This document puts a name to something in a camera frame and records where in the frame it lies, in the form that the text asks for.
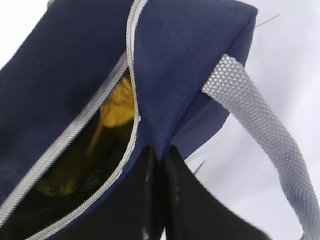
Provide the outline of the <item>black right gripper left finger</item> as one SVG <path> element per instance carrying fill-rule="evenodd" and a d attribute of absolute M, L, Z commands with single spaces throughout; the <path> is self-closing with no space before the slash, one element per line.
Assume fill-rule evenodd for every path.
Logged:
<path fill-rule="evenodd" d="M 144 148 L 119 187 L 82 227 L 84 240 L 159 240 L 163 234 L 159 201 L 154 191 L 156 159 Z"/>

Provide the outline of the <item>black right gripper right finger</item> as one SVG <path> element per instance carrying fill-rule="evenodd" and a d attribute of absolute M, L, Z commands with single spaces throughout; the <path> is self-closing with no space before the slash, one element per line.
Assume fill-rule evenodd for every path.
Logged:
<path fill-rule="evenodd" d="M 268 240 L 269 236 L 219 202 L 171 146 L 163 160 L 169 240 Z"/>

